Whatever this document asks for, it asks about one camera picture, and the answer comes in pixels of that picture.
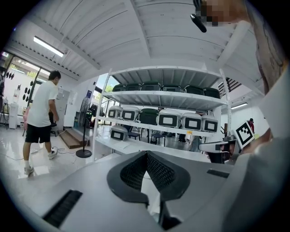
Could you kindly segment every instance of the glossy white floor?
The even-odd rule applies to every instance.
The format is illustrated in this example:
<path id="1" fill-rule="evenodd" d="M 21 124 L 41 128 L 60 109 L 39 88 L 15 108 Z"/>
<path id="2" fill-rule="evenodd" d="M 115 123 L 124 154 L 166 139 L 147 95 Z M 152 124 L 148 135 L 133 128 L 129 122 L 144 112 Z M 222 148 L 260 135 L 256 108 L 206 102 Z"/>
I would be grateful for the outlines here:
<path id="1" fill-rule="evenodd" d="M 45 148 L 41 149 L 39 144 L 32 144 L 31 150 L 39 150 L 31 154 L 29 162 L 34 166 L 34 173 L 27 177 L 24 174 L 24 161 L 22 147 L 25 136 L 22 137 L 23 130 L 8 129 L 0 126 L 0 171 L 1 180 L 5 181 L 12 194 L 15 194 L 22 202 L 31 205 L 34 196 L 46 191 L 62 179 L 75 172 L 84 165 L 91 163 L 93 157 L 86 159 L 78 158 L 74 153 L 60 154 L 52 160 L 48 159 Z M 65 148 L 66 145 L 61 138 L 51 136 L 52 146 Z M 96 159 L 111 153 L 111 149 L 96 149 Z"/>

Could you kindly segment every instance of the white sleeve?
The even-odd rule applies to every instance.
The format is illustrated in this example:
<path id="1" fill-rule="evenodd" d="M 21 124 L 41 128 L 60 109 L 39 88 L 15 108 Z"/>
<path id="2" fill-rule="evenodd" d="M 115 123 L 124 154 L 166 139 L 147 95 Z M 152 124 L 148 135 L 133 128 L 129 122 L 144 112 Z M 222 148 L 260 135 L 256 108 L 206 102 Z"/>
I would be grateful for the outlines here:
<path id="1" fill-rule="evenodd" d="M 49 100 L 55 100 L 58 96 L 58 88 L 53 88 L 49 94 Z"/>

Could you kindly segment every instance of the wooden step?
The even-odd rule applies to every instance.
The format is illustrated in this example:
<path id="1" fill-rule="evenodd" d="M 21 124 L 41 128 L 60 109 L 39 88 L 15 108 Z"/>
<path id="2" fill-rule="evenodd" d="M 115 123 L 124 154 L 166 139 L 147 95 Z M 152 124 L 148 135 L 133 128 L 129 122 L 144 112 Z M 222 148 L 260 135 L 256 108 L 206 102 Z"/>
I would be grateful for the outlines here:
<path id="1" fill-rule="evenodd" d="M 77 142 L 69 133 L 68 131 L 64 132 L 63 130 L 58 130 L 58 133 L 60 134 L 59 137 L 62 138 L 66 146 L 68 146 L 69 149 L 79 148 L 82 147 L 79 142 Z"/>
<path id="2" fill-rule="evenodd" d="M 81 146 L 83 146 L 82 135 L 77 133 L 74 129 L 68 129 L 67 133 L 69 133 L 71 137 L 73 137 Z M 89 146 L 90 145 L 90 140 L 85 138 L 85 145 Z"/>

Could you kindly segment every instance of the black shorts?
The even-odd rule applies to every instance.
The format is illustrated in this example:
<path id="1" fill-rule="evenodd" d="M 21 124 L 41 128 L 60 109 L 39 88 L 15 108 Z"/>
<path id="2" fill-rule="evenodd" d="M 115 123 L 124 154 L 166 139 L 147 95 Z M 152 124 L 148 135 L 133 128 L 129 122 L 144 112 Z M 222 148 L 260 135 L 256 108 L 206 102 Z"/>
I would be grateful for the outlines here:
<path id="1" fill-rule="evenodd" d="M 30 124 L 27 124 L 26 138 L 25 142 L 27 143 L 40 143 L 50 142 L 50 130 L 51 126 L 36 127 Z"/>

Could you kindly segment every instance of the white sock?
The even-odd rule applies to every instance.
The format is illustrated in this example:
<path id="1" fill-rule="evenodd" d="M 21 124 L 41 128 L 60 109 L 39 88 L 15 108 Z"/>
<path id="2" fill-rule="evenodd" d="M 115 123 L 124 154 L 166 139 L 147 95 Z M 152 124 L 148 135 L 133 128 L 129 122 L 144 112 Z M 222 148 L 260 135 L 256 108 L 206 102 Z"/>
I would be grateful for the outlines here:
<path id="1" fill-rule="evenodd" d="M 24 164 L 25 164 L 25 167 L 26 168 L 30 168 L 30 165 L 29 165 L 29 161 L 28 160 L 24 160 Z"/>

